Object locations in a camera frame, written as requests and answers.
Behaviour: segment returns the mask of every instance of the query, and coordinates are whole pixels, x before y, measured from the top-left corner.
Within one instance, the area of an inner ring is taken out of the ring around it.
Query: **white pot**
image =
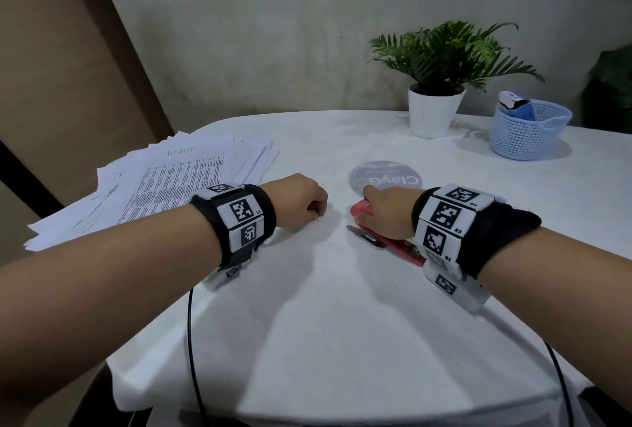
[[[417,83],[408,88],[410,130],[419,137],[443,137],[465,95],[465,88],[455,95],[423,95],[414,92]]]

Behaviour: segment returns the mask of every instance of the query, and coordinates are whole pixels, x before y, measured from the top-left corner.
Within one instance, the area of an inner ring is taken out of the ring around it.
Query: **potted plant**
[[[410,128],[420,137],[446,135],[465,94],[464,84],[485,89],[487,79],[505,74],[530,74],[544,82],[535,67],[517,57],[501,58],[507,48],[492,36],[494,24],[475,31],[474,24],[447,21],[434,29],[421,28],[399,36],[378,36],[370,41],[375,58],[389,68],[408,74],[415,83],[408,88]]]

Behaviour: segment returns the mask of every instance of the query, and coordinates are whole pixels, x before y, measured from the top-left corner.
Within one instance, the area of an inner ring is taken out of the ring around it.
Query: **table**
[[[345,229],[358,200],[348,174],[387,159],[415,169],[424,187],[455,182],[501,194],[551,229],[632,257],[632,136],[568,127],[549,158],[518,162],[489,151],[489,121],[459,115],[441,139],[414,137],[407,113],[380,111],[239,117],[197,131],[273,140],[280,155],[265,180],[298,171],[330,195],[319,222],[277,231],[239,279],[214,294],[196,288],[194,351],[209,406],[302,424],[502,412],[485,420],[491,426],[559,411],[548,355],[522,322],[494,299],[470,316],[419,268]],[[108,359],[119,408],[196,408],[185,314],[184,297]],[[561,364],[577,389],[589,384]]]

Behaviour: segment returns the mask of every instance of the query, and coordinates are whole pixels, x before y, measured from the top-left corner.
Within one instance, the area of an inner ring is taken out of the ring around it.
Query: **stack of paper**
[[[41,251],[182,206],[195,191],[214,184],[259,184],[278,153],[272,143],[178,132],[97,169],[97,191],[29,225],[38,235],[25,247]]]

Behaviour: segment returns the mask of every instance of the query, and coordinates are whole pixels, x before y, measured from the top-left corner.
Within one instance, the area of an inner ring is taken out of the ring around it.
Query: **perforated plastic basket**
[[[516,119],[505,114],[506,108],[496,106],[489,147],[496,154],[518,161],[532,161],[547,154],[556,144],[559,133],[573,113],[555,103],[531,101],[535,121]]]

